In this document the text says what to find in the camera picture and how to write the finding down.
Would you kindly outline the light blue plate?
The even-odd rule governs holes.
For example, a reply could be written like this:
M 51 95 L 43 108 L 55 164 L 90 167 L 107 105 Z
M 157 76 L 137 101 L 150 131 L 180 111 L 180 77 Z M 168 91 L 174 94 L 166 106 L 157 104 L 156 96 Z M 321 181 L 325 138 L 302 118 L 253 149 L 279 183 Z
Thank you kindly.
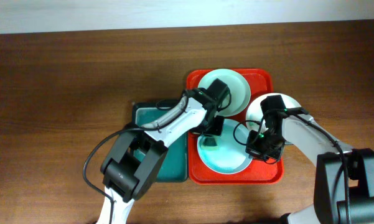
M 245 152 L 245 146 L 238 143 L 233 135 L 238 124 L 232 119 L 225 119 L 223 131 L 220 136 L 200 136 L 197 140 L 197 152 L 201 161 L 210 170 L 219 174 L 236 174 L 245 170 L 252 162 L 253 157 Z M 218 144 L 216 150 L 202 149 L 205 137 L 215 137 Z

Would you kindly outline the white plate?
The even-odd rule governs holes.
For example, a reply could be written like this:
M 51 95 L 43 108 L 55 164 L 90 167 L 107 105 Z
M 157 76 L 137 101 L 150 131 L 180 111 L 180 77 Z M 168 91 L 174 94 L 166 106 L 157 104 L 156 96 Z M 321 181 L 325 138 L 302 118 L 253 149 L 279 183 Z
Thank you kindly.
M 263 94 L 256 99 L 252 101 L 252 103 L 249 105 L 245 119 L 249 120 L 249 122 L 246 122 L 246 127 L 249 131 L 254 130 L 257 131 L 259 128 L 260 121 L 263 117 L 263 112 L 261 110 L 260 103 L 265 100 L 268 96 L 273 95 L 281 95 L 283 102 L 286 106 L 286 108 L 297 108 L 301 107 L 301 105 L 292 97 L 282 94 L 282 93 L 267 93 Z

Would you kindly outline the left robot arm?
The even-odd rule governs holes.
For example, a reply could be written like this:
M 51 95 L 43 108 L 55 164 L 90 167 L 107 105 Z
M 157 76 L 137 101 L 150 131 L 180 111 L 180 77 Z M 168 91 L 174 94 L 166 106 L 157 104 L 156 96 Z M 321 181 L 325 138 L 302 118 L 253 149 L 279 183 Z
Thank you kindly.
M 218 112 L 230 95 L 227 84 L 216 79 L 207 88 L 184 90 L 160 118 L 113 133 L 116 141 L 100 167 L 105 200 L 98 223 L 126 223 L 133 203 L 155 182 L 169 146 L 185 133 L 219 136 L 224 118 Z

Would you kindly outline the green yellow sponge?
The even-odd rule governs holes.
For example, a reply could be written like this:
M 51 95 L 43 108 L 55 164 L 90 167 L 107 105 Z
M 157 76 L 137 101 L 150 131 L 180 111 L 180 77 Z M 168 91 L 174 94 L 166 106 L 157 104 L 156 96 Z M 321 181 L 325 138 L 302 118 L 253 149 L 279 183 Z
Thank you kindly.
M 215 137 L 205 137 L 202 141 L 202 149 L 204 150 L 216 150 L 218 144 Z

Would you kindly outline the mint green plate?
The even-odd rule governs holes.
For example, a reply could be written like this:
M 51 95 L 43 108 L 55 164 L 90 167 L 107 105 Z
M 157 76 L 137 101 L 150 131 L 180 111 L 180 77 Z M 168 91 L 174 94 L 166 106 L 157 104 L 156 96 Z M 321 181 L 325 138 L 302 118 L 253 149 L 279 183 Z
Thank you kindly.
M 225 107 L 229 99 L 231 99 L 230 105 L 218 112 L 220 116 L 231 117 L 241 113 L 250 102 L 251 90 L 247 80 L 238 72 L 230 69 L 216 69 L 208 72 L 199 81 L 199 88 L 208 88 L 210 84 L 215 80 L 219 79 L 230 89 L 231 96 L 227 96 L 223 101 L 222 107 Z

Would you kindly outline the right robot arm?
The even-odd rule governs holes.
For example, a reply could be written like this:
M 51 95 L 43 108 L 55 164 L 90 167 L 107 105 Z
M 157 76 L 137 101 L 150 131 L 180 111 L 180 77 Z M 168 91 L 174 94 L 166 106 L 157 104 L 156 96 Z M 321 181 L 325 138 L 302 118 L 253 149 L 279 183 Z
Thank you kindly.
M 374 223 L 374 151 L 338 140 L 304 108 L 287 108 L 281 95 L 266 95 L 259 106 L 262 117 L 249 133 L 246 153 L 277 163 L 289 142 L 316 167 L 313 204 L 284 214 L 280 222 Z

